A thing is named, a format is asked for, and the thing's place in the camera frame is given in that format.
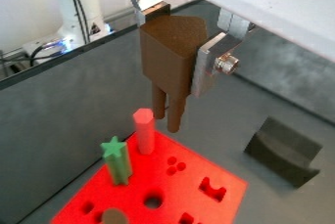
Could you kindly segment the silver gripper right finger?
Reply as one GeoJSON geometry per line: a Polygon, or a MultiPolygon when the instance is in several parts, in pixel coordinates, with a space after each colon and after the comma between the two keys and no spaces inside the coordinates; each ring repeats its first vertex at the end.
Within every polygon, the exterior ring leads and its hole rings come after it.
{"type": "Polygon", "coordinates": [[[231,75],[237,69],[240,60],[233,51],[252,31],[252,23],[224,9],[220,10],[217,26],[221,32],[197,50],[192,86],[196,97],[209,90],[220,73],[231,75]]]}

